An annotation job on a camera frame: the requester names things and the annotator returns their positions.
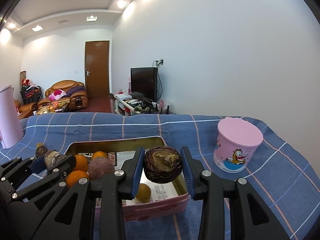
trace pink cup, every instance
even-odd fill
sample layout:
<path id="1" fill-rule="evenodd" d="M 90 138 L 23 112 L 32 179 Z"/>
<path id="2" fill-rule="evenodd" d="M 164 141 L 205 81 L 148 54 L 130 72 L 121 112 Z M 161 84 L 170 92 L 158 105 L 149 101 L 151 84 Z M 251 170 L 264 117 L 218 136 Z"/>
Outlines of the pink cup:
<path id="1" fill-rule="evenodd" d="M 261 131 L 240 118 L 226 117 L 218 123 L 218 139 L 214 163 L 223 171 L 242 171 L 263 141 Z"/>

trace pink tin box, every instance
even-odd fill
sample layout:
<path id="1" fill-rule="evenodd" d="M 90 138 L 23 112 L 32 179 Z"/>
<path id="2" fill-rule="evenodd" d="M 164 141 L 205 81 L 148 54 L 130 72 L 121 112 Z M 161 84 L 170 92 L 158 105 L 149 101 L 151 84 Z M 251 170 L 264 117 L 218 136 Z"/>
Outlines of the pink tin box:
<path id="1" fill-rule="evenodd" d="M 137 147 L 145 150 L 165 145 L 160 136 L 134 139 L 121 139 L 110 141 L 76 142 L 69 145 L 66 155 L 83 154 L 90 156 L 97 151 L 116 153 L 115 170 L 121 169 L 125 160 L 133 158 Z M 178 214 L 186 209 L 190 195 L 182 175 L 168 184 L 156 184 L 148 181 L 144 175 L 141 183 L 147 184 L 151 189 L 149 203 L 140 203 L 136 199 L 123 201 L 124 221 L 142 221 Z M 95 221 L 100 219 L 100 200 L 97 200 Z"/>
<path id="2" fill-rule="evenodd" d="M 213 154 L 215 164 L 223 171 L 242 171 L 263 141 L 261 131 L 240 118 L 226 117 L 218 123 L 218 139 Z"/>

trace pink container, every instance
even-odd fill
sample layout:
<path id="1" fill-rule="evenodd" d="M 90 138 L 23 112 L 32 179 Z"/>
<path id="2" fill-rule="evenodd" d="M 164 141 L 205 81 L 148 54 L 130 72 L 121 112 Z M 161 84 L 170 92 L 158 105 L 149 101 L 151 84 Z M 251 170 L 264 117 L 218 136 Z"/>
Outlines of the pink container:
<path id="1" fill-rule="evenodd" d="M 189 194 L 184 194 L 157 202 L 123 206 L 123 220 L 143 221 L 179 214 L 186 209 L 189 198 Z M 100 221 L 100 207 L 96 207 L 94 221 Z"/>
<path id="2" fill-rule="evenodd" d="M 213 160 L 220 169 L 230 173 L 242 171 L 263 141 L 261 131 L 240 118 L 222 119 L 218 132 Z"/>
<path id="3" fill-rule="evenodd" d="M 23 130 L 14 105 L 13 87 L 0 89 L 0 141 L 4 149 L 17 144 L 23 137 Z"/>

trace pink lid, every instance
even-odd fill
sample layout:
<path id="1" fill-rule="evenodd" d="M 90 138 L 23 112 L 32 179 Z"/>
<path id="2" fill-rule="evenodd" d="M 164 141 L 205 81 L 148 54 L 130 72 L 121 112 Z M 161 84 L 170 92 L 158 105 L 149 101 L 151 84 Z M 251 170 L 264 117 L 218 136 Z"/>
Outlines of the pink lid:
<path id="1" fill-rule="evenodd" d="M 240 118 L 222 119 L 218 123 L 218 131 L 228 141 L 242 147 L 259 146 L 263 141 L 261 131 L 252 123 Z"/>
<path id="2" fill-rule="evenodd" d="M 10 87 L 12 87 L 12 85 L 6 86 L 4 88 L 0 88 L 0 92 L 5 91 L 5 90 L 9 89 Z"/>

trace television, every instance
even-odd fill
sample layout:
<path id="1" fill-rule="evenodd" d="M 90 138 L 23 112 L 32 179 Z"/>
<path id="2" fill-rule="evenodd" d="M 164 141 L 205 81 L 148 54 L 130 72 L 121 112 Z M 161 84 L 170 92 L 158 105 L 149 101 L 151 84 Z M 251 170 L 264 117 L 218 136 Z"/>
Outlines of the television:
<path id="1" fill-rule="evenodd" d="M 131 95 L 157 101 L 158 68 L 139 67 L 131 69 Z"/>

